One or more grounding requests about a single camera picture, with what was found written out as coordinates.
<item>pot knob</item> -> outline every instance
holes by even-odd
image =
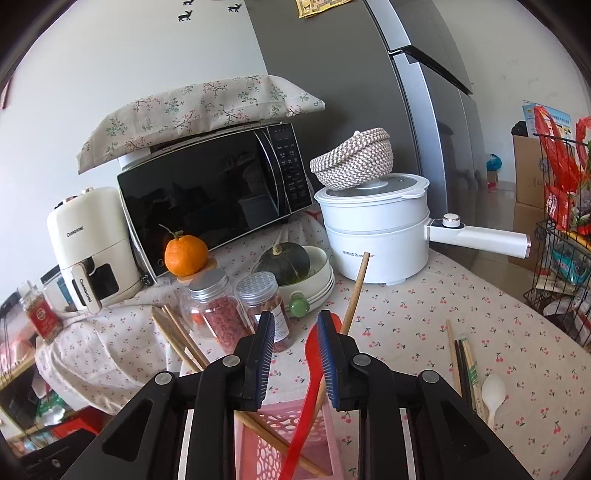
[[[460,226],[460,216],[455,213],[446,213],[441,220],[443,226],[457,228]]]

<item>red plastic bag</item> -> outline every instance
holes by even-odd
[[[534,116],[535,129],[540,135],[560,137],[558,127],[546,108],[539,105],[535,106]],[[545,117],[550,121],[552,133],[550,133]],[[569,155],[564,141],[554,138],[540,137],[540,143],[542,143],[546,156],[548,157],[548,162],[552,167],[554,183],[556,186],[562,190],[562,192],[577,192],[581,182],[586,178],[586,175],[581,172],[581,169],[575,162],[574,158]]]
[[[585,136],[587,135],[588,128],[591,129],[591,116],[586,116],[577,122],[577,133],[575,138],[577,142],[582,143],[585,141]],[[577,153],[579,155],[579,161],[581,163],[582,169],[587,170],[587,162],[589,161],[589,153],[587,152],[587,147],[577,143]]]
[[[567,193],[554,185],[544,185],[546,193],[546,213],[556,222],[556,228],[563,232],[569,230],[571,200]]]

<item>white bowl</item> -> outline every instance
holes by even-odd
[[[334,289],[335,275],[333,274],[330,277],[330,283],[322,290],[322,292],[308,299],[308,304],[310,305],[309,312],[311,312],[312,310],[316,310],[318,307],[322,306],[322,304],[326,302],[326,300],[330,297],[330,294]],[[295,315],[292,314],[290,308],[287,305],[285,306],[285,312],[287,313],[287,316],[289,318],[295,317]]]
[[[332,267],[324,250],[309,245],[305,245],[304,249],[310,257],[310,273],[308,277],[299,282],[279,287],[279,294],[288,308],[295,293],[302,294],[307,300],[314,299],[319,294],[322,294],[333,276]]]

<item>red label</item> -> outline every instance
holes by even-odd
[[[45,300],[38,302],[29,312],[29,319],[35,330],[44,339],[49,338],[54,329],[61,325],[60,319],[51,311]]]

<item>spice jar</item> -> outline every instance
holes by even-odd
[[[43,293],[36,286],[31,285],[29,281],[18,287],[18,293],[21,296],[22,309],[39,336],[43,338],[45,343],[52,343],[63,326],[61,320],[49,308]]]
[[[202,315],[224,352],[233,353],[238,340],[249,332],[226,272],[223,268],[206,271],[191,281],[189,292],[196,313]]]
[[[271,272],[257,272],[243,278],[236,285],[236,294],[244,305],[249,320],[258,326],[263,312],[269,311],[275,317],[274,352],[282,352],[291,346],[290,330],[279,286]]]

